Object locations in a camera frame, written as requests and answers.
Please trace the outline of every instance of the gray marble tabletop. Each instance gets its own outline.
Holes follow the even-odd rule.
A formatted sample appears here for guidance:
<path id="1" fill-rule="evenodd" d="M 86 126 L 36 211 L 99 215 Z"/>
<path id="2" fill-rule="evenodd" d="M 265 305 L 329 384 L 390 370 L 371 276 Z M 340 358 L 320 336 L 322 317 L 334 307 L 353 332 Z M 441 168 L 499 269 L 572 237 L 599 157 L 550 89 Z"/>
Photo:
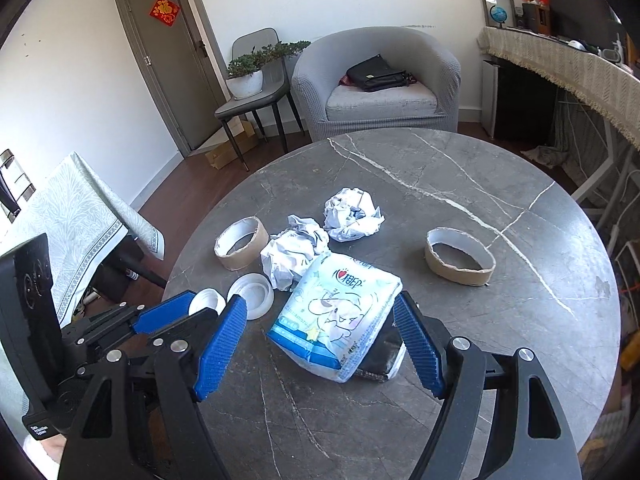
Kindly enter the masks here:
<path id="1" fill-rule="evenodd" d="M 607 399 L 618 358 L 620 311 L 609 259 L 593 226 L 548 176 L 501 148 L 470 137 L 388 128 L 316 142 L 237 186 L 191 236 L 165 297 L 212 287 L 224 296 L 260 261 L 229 272 L 216 237 L 258 216 L 270 234 L 287 215 L 315 218 L 343 187 L 372 195 L 380 231 L 330 249 L 402 279 L 428 316 L 480 348 L 533 349 L 545 367 L 579 449 Z M 425 260 L 428 230 L 464 230 L 497 261 L 488 286 L 451 283 Z M 299 368 L 265 337 L 288 297 L 249 321 L 220 389 L 200 409 L 234 479 L 408 478 L 433 429 L 439 403 L 410 359 L 384 384 L 337 384 Z M 464 478 L 478 473 L 494 396 L 486 392 Z"/>

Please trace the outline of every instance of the cartoon character on packaging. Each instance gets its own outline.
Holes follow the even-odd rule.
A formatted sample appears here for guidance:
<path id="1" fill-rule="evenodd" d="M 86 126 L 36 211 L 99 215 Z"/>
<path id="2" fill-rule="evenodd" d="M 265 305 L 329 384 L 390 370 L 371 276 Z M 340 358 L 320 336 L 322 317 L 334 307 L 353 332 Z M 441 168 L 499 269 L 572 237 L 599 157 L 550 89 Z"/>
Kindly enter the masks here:
<path id="1" fill-rule="evenodd" d="M 356 330 L 373 303 L 371 295 L 361 298 L 357 294 L 311 300 L 308 309 L 318 318 L 317 326 L 308 330 L 307 339 L 325 339 L 330 342 L 342 340 L 347 344 L 351 333 Z"/>

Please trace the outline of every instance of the green plant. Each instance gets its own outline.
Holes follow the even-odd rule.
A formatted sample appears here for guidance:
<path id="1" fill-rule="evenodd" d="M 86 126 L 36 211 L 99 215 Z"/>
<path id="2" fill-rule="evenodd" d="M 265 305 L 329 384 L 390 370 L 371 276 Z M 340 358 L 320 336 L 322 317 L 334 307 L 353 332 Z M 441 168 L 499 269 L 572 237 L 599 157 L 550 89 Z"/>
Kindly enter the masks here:
<path id="1" fill-rule="evenodd" d="M 309 41 L 298 41 L 297 43 L 282 43 L 279 41 L 275 45 L 269 44 L 256 52 L 255 47 L 251 54 L 244 54 L 229 62 L 227 70 L 229 79 L 249 75 L 260 70 L 271 61 L 284 56 L 294 56 L 305 50 L 311 43 Z"/>

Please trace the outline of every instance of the wooden floor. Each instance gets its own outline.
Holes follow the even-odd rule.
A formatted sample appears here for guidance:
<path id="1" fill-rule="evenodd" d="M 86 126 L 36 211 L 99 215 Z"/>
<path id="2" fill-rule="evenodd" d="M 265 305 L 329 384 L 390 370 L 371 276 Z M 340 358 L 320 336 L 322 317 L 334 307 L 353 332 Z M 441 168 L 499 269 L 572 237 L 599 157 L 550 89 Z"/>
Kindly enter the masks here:
<path id="1" fill-rule="evenodd" d="M 458 131 L 460 134 L 496 144 L 519 156 L 521 150 L 535 147 L 522 142 L 493 140 L 478 123 L 460 123 Z M 308 134 L 290 134 L 287 135 L 287 142 L 289 149 L 295 150 L 311 140 Z M 146 256 L 146 265 L 168 278 L 182 248 L 209 211 L 240 182 L 281 155 L 279 140 L 271 137 L 270 142 L 261 143 L 245 154 L 244 158 L 251 169 L 249 173 L 237 159 L 221 170 L 212 168 L 205 155 L 190 156 L 182 161 L 140 209 L 140 214 L 164 235 L 165 243 L 164 260 Z M 577 189 L 562 169 L 548 170 L 537 166 L 569 193 Z M 154 305 L 161 300 L 162 292 L 159 287 L 140 278 L 131 283 L 124 300 L 128 303 Z M 91 315 L 107 306 L 103 300 L 97 300 L 86 312 Z"/>

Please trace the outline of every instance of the chair seat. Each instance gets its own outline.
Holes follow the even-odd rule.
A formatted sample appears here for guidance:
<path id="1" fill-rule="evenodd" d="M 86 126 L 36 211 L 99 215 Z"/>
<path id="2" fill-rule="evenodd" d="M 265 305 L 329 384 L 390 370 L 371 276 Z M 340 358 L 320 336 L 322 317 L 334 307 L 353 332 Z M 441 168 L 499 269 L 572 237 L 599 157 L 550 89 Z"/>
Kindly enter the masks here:
<path id="1" fill-rule="evenodd" d="M 420 82 L 377 92 L 340 85 L 329 96 L 326 115 L 330 121 L 367 121 L 428 117 L 437 108 L 436 95 Z"/>
<path id="2" fill-rule="evenodd" d="M 290 89 L 288 81 L 267 82 L 262 85 L 262 92 L 244 99 L 231 99 L 216 110 L 219 119 L 230 119 L 236 115 L 259 110 L 282 99 Z"/>

